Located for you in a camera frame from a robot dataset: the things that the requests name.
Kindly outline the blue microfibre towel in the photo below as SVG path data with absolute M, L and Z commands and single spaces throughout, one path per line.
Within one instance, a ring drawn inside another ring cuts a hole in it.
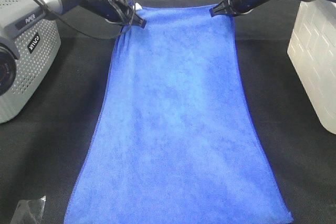
M 244 95 L 234 20 L 140 11 L 117 39 L 65 223 L 291 223 Z

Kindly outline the white plastic basket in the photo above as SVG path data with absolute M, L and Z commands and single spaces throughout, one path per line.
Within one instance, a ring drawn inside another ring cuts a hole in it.
M 300 3 L 287 53 L 320 123 L 335 133 L 335 3 Z

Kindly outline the grey perforated plastic basket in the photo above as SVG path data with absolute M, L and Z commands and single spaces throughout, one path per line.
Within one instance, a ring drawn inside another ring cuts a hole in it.
M 1 123 L 22 110 L 48 72 L 59 47 L 54 20 L 42 19 L 14 39 L 1 28 Z

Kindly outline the black table cloth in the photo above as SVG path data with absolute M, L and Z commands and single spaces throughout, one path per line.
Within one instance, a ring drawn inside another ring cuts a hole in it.
M 335 223 L 335 135 L 318 117 L 287 55 L 300 3 L 271 0 L 237 17 L 240 75 L 259 140 L 295 223 Z M 1 223 L 22 199 L 46 196 L 42 223 L 62 223 L 106 88 L 117 27 L 77 7 L 44 80 L 1 125 Z

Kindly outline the clear tape strip left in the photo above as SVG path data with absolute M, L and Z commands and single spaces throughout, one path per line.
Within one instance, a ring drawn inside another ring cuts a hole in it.
M 35 200 L 20 200 L 10 224 L 40 224 L 45 209 L 46 196 Z

